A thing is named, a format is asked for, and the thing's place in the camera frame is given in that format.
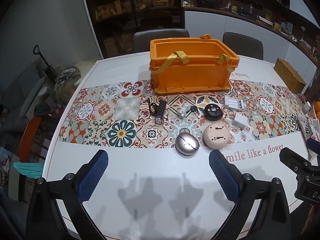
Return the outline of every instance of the power cord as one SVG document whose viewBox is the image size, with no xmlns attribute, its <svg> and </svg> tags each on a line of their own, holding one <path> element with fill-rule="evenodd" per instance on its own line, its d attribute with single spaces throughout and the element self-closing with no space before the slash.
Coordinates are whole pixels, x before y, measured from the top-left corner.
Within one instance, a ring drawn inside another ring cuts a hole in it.
<svg viewBox="0 0 320 240">
<path fill-rule="evenodd" d="M 227 4 L 226 7 L 223 7 L 223 8 L 217 8 L 217 7 L 216 7 L 216 9 L 229 9 L 230 6 L 231 6 L 231 0 L 230 0 L 230 2 L 228 2 L 228 4 Z"/>
</svg>

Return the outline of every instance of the gray chair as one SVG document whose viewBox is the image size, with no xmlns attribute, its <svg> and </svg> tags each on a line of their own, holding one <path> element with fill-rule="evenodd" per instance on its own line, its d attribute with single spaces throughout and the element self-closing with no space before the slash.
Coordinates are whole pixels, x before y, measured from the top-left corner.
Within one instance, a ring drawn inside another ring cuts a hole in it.
<svg viewBox="0 0 320 240">
<path fill-rule="evenodd" d="M 189 38 L 186 29 L 158 29 L 137 32 L 133 35 L 134 52 L 150 51 L 150 41 L 164 38 Z"/>
<path fill-rule="evenodd" d="M 222 42 L 237 55 L 253 57 L 263 60 L 262 42 L 239 33 L 224 33 Z"/>
<path fill-rule="evenodd" d="M 1 128 L 2 132 L 23 132 L 26 128 L 29 122 L 28 116 L 34 111 L 34 99 L 46 81 L 44 67 L 45 63 L 38 58 L 2 94 L 0 104 L 8 110 Z"/>
</svg>

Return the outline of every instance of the cork box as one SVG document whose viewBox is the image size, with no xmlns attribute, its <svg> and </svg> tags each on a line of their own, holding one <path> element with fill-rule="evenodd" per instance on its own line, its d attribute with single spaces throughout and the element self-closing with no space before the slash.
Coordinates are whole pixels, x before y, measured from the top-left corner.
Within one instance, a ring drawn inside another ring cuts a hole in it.
<svg viewBox="0 0 320 240">
<path fill-rule="evenodd" d="M 274 70 L 292 93 L 300 94 L 304 89 L 306 83 L 288 62 L 278 58 Z"/>
</svg>

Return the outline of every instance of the gray wall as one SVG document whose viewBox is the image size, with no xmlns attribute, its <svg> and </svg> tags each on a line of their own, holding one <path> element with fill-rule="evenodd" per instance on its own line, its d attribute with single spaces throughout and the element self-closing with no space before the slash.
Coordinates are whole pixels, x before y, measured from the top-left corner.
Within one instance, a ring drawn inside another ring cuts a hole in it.
<svg viewBox="0 0 320 240">
<path fill-rule="evenodd" d="M 99 56 L 83 0 L 15 0 L 0 22 L 0 91 L 34 61 L 53 67 Z"/>
</svg>

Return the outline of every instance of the pink round device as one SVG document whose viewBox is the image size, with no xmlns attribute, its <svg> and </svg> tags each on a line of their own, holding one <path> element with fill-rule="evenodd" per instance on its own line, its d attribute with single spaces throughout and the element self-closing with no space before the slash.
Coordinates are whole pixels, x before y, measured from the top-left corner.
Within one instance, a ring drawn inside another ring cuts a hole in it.
<svg viewBox="0 0 320 240">
<path fill-rule="evenodd" d="M 228 144 L 230 138 L 229 129 L 222 122 L 209 124 L 203 132 L 203 140 L 212 149 L 221 149 Z"/>
</svg>

